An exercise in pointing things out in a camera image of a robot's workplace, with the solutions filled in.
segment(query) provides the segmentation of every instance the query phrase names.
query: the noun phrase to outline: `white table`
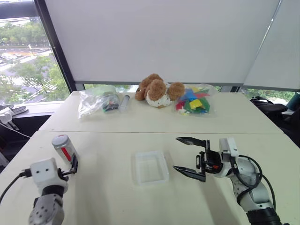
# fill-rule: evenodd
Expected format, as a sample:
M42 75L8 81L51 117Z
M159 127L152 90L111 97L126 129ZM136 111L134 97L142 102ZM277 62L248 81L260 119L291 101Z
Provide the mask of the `white table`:
M80 94L76 91L39 130L195 134L283 133L242 93L218 93L212 98L216 112L209 117L182 116L175 113L172 106L157 109L149 106L146 101L136 101L134 94L131 94L126 112L98 112L79 120L77 111Z
M203 148L186 146L178 136L210 139L218 150L219 138L233 136L240 154L253 157L273 185L277 213L282 222L300 223L300 151L284 134L145 134L37 131L0 174L0 192L31 163L55 157L51 139L67 134L80 155L78 173L64 195L63 225L246 225L248 219L236 203L229 179L207 175L207 182L189 179L172 165L195 168ZM169 182L135 184L134 154L164 152ZM18 180L0 206L0 224L26 224L38 190L32 178Z

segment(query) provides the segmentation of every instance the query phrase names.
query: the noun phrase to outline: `red foam piece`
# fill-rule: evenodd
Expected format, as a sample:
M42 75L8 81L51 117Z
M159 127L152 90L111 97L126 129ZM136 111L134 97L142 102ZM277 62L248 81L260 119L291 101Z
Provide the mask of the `red foam piece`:
M195 95L197 98L202 98L202 97L208 96L209 94L205 93L205 92L199 92L199 93L195 93Z
M179 103L176 105L176 110L182 109L183 106L184 106L184 103L185 103L184 101L179 102Z

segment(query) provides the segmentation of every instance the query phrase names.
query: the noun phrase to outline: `colorful blocks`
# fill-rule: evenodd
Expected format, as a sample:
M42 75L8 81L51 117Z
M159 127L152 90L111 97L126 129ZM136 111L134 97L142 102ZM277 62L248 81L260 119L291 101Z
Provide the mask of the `colorful blocks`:
M208 101L206 100L206 98L201 98L199 99L202 103L202 108L204 108L205 110L207 110L208 112L210 111L210 104L208 103Z
M190 106L190 104L189 104L189 101L185 102L184 109L186 109L189 112L193 111L192 108L191 108L191 106Z
M191 101L191 102L189 103L189 105L191 106L192 109L195 109L195 108L197 108L197 107L202 106L202 103L200 102L199 99L196 99L196 100L194 100L194 101Z
M185 103L184 101L179 102L179 103L176 105L176 110L182 109L183 106L184 106L184 103Z
M195 93L196 97L197 98L202 98L202 97L205 97L205 96L209 96L208 93L205 93L205 92L198 92L198 93Z
M186 101L186 100L188 100L186 95L183 95L179 98L179 101Z
M192 89L186 89L185 97L191 102L197 99Z
M196 87L192 87L192 90L193 90L193 92L195 92L195 93L199 91L199 89L196 88Z

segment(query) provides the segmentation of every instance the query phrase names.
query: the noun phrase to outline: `plastic tray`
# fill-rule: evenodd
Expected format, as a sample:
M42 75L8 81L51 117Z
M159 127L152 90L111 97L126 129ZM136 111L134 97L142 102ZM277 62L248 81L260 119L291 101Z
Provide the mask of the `plastic tray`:
M138 185L157 184L169 180L165 157L160 151L137 152L135 166Z

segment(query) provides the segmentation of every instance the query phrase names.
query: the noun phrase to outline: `roller blind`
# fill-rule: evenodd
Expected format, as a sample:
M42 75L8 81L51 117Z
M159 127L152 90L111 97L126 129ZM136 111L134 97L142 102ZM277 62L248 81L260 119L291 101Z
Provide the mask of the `roller blind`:
M300 90L300 1L284 0L244 85Z
M242 84L277 0L46 0L74 80Z

